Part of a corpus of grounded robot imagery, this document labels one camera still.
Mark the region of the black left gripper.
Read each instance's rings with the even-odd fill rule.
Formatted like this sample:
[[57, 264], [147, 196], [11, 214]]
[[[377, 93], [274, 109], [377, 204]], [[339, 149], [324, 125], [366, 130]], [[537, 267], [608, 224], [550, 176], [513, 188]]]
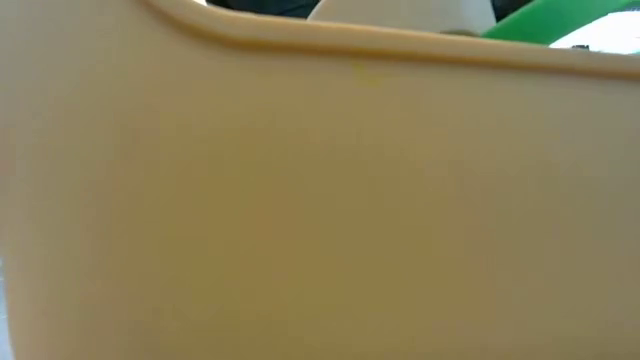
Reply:
[[207, 5], [260, 15], [306, 19], [320, 0], [205, 0]]

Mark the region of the tan rubber band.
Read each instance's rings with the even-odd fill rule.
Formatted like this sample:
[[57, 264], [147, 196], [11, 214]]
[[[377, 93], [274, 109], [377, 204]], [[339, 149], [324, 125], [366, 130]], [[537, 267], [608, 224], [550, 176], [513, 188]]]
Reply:
[[491, 0], [320, 0], [308, 17], [425, 32], [480, 34], [497, 20]]

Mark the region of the green rubber band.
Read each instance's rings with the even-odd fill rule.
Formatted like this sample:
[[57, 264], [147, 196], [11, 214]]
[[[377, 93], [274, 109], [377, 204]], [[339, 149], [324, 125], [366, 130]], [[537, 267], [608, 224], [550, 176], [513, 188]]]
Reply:
[[640, 0], [532, 0], [499, 20], [482, 37], [551, 45], [610, 13], [640, 8]]

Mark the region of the yellow plastic bin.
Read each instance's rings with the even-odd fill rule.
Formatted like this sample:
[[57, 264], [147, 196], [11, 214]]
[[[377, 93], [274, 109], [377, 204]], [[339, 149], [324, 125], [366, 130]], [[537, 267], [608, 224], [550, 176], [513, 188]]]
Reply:
[[640, 360], [640, 57], [0, 0], [15, 360]]

